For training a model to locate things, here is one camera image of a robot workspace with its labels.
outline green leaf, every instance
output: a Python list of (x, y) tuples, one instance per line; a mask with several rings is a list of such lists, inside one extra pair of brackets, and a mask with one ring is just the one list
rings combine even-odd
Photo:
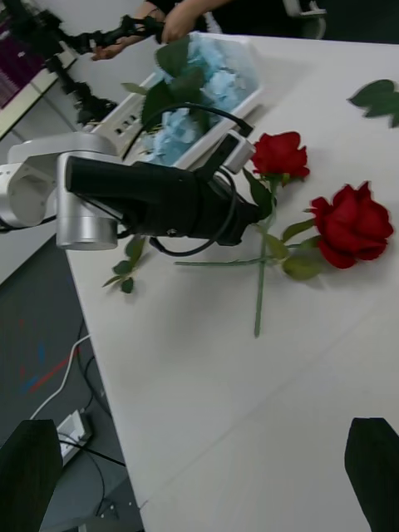
[(273, 210), (271, 192), (265, 186), (263, 186), (260, 181), (256, 180), (251, 172), (245, 168), (243, 168), (243, 172), (246, 180), (249, 182), (252, 198), (256, 205), (260, 208), (260, 219), (265, 219)]
[(141, 124), (145, 125), (145, 130), (150, 131), (162, 122), (160, 113), (164, 107), (175, 103), (169, 87), (164, 81), (160, 81), (150, 88), (141, 111)]
[(306, 239), (297, 247), (297, 249), (315, 249), (318, 247), (318, 243), (322, 237), (320, 234), (311, 237), (310, 239)]
[(129, 277), (128, 279), (125, 279), (125, 281), (121, 284), (121, 291), (123, 293), (132, 293), (134, 287), (135, 282), (132, 277)]
[(131, 263), (128, 260), (122, 260), (119, 264), (114, 266), (112, 271), (116, 273), (116, 275), (127, 275), (132, 269)]
[(384, 94), (393, 93), (395, 91), (395, 84), (390, 80), (379, 80), (364, 86), (357, 92), (350, 101), (356, 107), (369, 107), (376, 98)]
[(141, 94), (142, 96), (145, 96), (148, 92), (148, 89), (141, 85), (137, 85), (137, 83), (133, 83), (132, 81), (129, 83), (121, 83), (123, 88), (128, 92), (133, 92), (134, 94)]
[(390, 126), (391, 127), (398, 127), (399, 126), (399, 110), (392, 116)]
[(290, 225), (283, 232), (281, 240), (283, 242), (288, 242), (296, 234), (302, 233), (303, 231), (306, 231), (306, 230), (310, 229), (313, 226), (314, 226), (314, 220), (313, 219), (307, 219), (304, 222), (299, 222), (298, 224)]
[(307, 257), (288, 257), (283, 262), (283, 271), (295, 281), (307, 281), (322, 271), (322, 265)]
[(384, 93), (370, 104), (369, 110), (365, 113), (366, 118), (374, 116), (384, 116), (399, 111), (399, 92)]
[(155, 57), (162, 70), (172, 77), (178, 77), (187, 67), (187, 57), (189, 55), (190, 35), (173, 41), (165, 47), (157, 50)]
[(275, 236), (268, 233), (264, 233), (264, 239), (266, 240), (270, 253), (275, 259), (283, 260), (289, 256), (288, 248), (284, 246), (281, 240), (276, 239)]
[(182, 76), (176, 77), (169, 85), (176, 103), (190, 101), (198, 103), (201, 100), (200, 89), (204, 86), (205, 76), (198, 66), (191, 67)]
[(131, 241), (125, 247), (125, 253), (130, 259), (131, 267), (134, 268), (143, 253), (143, 248), (145, 244), (145, 238), (133, 237)]
[(108, 281), (106, 281), (106, 283), (104, 283), (102, 287), (105, 288), (106, 286), (110, 286), (110, 284), (117, 283), (121, 279), (122, 277), (120, 275), (114, 275), (114, 277), (111, 277), (111, 279), (108, 279)]

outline power strip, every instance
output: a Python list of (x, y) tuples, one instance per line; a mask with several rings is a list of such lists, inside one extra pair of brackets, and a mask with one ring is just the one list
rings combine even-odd
[[(57, 427), (57, 432), (60, 440), (68, 441), (71, 438), (72, 443), (78, 443), (84, 446), (91, 437), (91, 430), (87, 423), (87, 419), (75, 410)], [(65, 466), (80, 449), (68, 444), (61, 443), (62, 462)]]

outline black object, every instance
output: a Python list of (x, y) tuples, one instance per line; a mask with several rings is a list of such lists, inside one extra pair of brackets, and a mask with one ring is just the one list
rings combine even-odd
[(73, 95), (78, 110), (77, 121), (83, 125), (91, 121), (102, 121), (116, 107), (114, 101), (97, 98), (91, 94), (86, 83), (75, 81), (63, 67), (58, 54), (64, 49), (57, 32), (46, 25), (41, 13), (29, 12), (21, 0), (4, 0), (4, 7), (10, 16), (12, 34), (28, 43), (32, 50), (44, 58), (47, 69), (60, 79), (62, 90)]
[[(98, 200), (123, 214), (133, 234), (212, 239), (228, 217), (232, 190), (218, 176), (136, 162), (133, 166), (70, 157), (66, 189), (83, 199)], [(233, 246), (260, 209), (237, 195), (234, 214), (218, 237)]]
[(23, 421), (0, 449), (0, 530), (37, 532), (61, 473), (53, 421)]
[(72, 36), (62, 30), (61, 19), (50, 11), (42, 11), (40, 18), (48, 31), (54, 32), (60, 41), (65, 42), (70, 48), (73, 48), (81, 55), (92, 52), (93, 42), (98, 47), (108, 47), (115, 44), (122, 37), (136, 36), (147, 38), (154, 35), (156, 41), (160, 43), (162, 32), (164, 31), (164, 23), (158, 22), (153, 17), (132, 18), (129, 15), (125, 15), (121, 19), (119, 27), (110, 32), (100, 32), (97, 30), (91, 33), (85, 32)]
[(372, 532), (397, 532), (399, 436), (385, 419), (352, 421), (345, 469)]
[(113, 464), (117, 464), (122, 467), (126, 467), (126, 464), (124, 462), (121, 462), (120, 460), (117, 460), (116, 458), (112, 458), (111, 456), (103, 455), (101, 452), (94, 451), (92, 449), (88, 449), (86, 446), (80, 446), (78, 443), (75, 443), (74, 441), (66, 441), (66, 440), (59, 440), (60, 443), (65, 443), (67, 446), (76, 447), (77, 449), (82, 449), (91, 455), (99, 456), (100, 458), (103, 458), (104, 460), (108, 460), (109, 462), (112, 462)]

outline white cable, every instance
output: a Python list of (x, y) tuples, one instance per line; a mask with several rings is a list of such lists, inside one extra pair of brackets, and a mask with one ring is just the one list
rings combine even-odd
[(60, 385), (60, 387), (58, 388), (58, 390), (56, 390), (54, 393), (52, 393), (36, 410), (35, 412), (31, 415), (31, 417), (29, 418), (30, 420), (32, 419), (35, 419), (35, 417), (37, 416), (37, 414), (42, 411), (42, 409), (48, 405), (48, 403), (50, 401), (52, 401), (54, 399), (54, 397), (57, 397), (57, 395), (59, 393), (62, 392), (62, 390), (64, 389), (65, 385), (67, 384), (67, 380), (68, 380), (68, 377), (69, 377), (69, 373), (71, 372), (71, 367), (72, 367), (72, 362), (73, 362), (73, 354), (75, 352), (75, 349), (77, 348), (77, 346), (79, 344), (81, 344), (82, 342), (84, 342), (85, 340), (87, 340), (88, 338), (90, 338), (90, 334), (87, 334), (87, 336), (84, 336), (83, 338), (80, 338), (77, 342), (75, 342), (72, 346), (72, 349), (71, 349), (71, 354), (69, 355), (69, 360), (68, 360), (68, 365), (66, 367), (66, 371), (65, 371), (65, 375), (64, 375), (64, 378), (62, 379), (62, 383)]

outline black clothing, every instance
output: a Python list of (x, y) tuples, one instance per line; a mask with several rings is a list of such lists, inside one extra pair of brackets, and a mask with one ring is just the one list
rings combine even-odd
[[(150, 0), (165, 15), (175, 7), (174, 0)], [(287, 15), (283, 0), (231, 0), (212, 14), (223, 33), (299, 37), (301, 23)], [(197, 30), (205, 31), (201, 18)]]

